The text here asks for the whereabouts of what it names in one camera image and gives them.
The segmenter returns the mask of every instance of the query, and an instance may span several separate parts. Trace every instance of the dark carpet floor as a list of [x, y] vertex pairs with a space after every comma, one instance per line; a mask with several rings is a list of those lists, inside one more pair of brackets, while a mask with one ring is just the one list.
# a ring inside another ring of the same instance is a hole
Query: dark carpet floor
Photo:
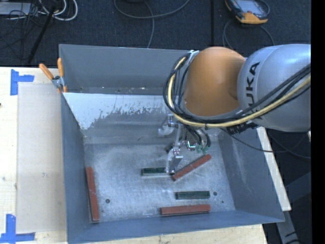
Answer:
[[[35, 3], [37, 0], [10, 1]], [[177, 13], [155, 18], [154, 30], [152, 19], [123, 15], [116, 9], [114, 0], [76, 1], [77, 17], [72, 21], [51, 20], [32, 60], [32, 48], [47, 16], [20, 20], [1, 16], [0, 66], [36, 67], [44, 63], [55, 68], [59, 44], [185, 50], [231, 46], [248, 57], [273, 44], [311, 43], [311, 0], [263, 0], [270, 7], [269, 20], [264, 28], [243, 28], [232, 21], [225, 30], [229, 43], [223, 41], [222, 34], [226, 23], [233, 17], [224, 0], [189, 0]], [[154, 15], [171, 12], [186, 1], [148, 0], [146, 5], [115, 0], [120, 10], [134, 16], [150, 16], [150, 10]], [[51, 0], [42, 2], [45, 6], [51, 5]], [[75, 12], [73, 1], [67, 2], [69, 16], [72, 16]], [[268, 132], [285, 186], [311, 171], [311, 160], [306, 158], [311, 155], [306, 134]], [[311, 193], [292, 203], [292, 208], [290, 215], [300, 243], [312, 243]], [[269, 244], [281, 243], [275, 224], [264, 225], [264, 230]]]

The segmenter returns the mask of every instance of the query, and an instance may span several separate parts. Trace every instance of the gray bin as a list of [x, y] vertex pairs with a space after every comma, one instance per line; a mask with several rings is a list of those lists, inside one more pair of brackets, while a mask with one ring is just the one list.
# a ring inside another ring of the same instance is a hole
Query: gray bin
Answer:
[[[162, 93], [185, 50], [61, 44], [68, 92], [61, 96], [64, 187], [69, 243], [284, 221], [264, 153], [209, 129], [212, 159], [183, 178], [141, 176], [163, 167], [174, 141], [158, 135], [167, 116]], [[239, 139], [262, 148], [256, 130]], [[181, 148], [179, 168], [202, 153]], [[90, 218], [85, 167], [94, 171], [100, 221]], [[204, 200], [175, 192], [210, 191]], [[161, 217], [159, 208], [210, 204], [206, 214]]]

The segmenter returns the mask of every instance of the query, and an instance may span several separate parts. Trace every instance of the white table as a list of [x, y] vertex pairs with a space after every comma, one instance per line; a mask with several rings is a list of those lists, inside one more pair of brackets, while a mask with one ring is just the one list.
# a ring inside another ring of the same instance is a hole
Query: white table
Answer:
[[[34, 75], [10, 95], [11, 69]], [[50, 69], [56, 76], [57, 69]], [[26, 243], [67, 243], [61, 143], [60, 95], [38, 68], [0, 68], [0, 233], [6, 214], [16, 216], [16, 233], [36, 232]], [[264, 128], [258, 135], [271, 146]], [[291, 210], [272, 153], [265, 153], [283, 211]], [[262, 225], [115, 240], [109, 244], [267, 243]]]

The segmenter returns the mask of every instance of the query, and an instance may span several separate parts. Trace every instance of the blue tape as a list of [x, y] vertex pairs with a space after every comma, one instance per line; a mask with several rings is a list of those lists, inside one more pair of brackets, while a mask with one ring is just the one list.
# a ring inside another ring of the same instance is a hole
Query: blue tape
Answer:
[[17, 241], [31, 241], [35, 239], [35, 232], [16, 234], [16, 217], [6, 215], [6, 232], [0, 236], [0, 243], [16, 244]]
[[10, 95], [18, 94], [18, 82], [33, 82], [33, 75], [22, 75], [19, 76], [19, 72], [11, 69], [11, 84], [10, 84]]

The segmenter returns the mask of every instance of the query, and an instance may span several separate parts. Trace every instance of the red bar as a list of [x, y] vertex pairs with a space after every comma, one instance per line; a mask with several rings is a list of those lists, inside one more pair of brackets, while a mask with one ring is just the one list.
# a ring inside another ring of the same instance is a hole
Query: red bar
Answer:
[[174, 206], [160, 208], [160, 215], [174, 216], [174, 215], [188, 215], [188, 214], [202, 214], [211, 210], [209, 204]]
[[100, 215], [98, 212], [95, 180], [93, 177], [92, 168], [90, 166], [86, 167], [86, 176], [87, 176], [88, 193], [89, 193], [89, 200], [90, 200], [91, 220], [93, 222], [99, 222]]
[[205, 155], [194, 161], [193, 163], [185, 166], [183, 169], [176, 172], [174, 175], [172, 175], [172, 179], [176, 181], [177, 179], [183, 177], [184, 175], [188, 174], [189, 172], [192, 172], [194, 169], [198, 168], [199, 166], [205, 164], [207, 161], [211, 159], [210, 155]]

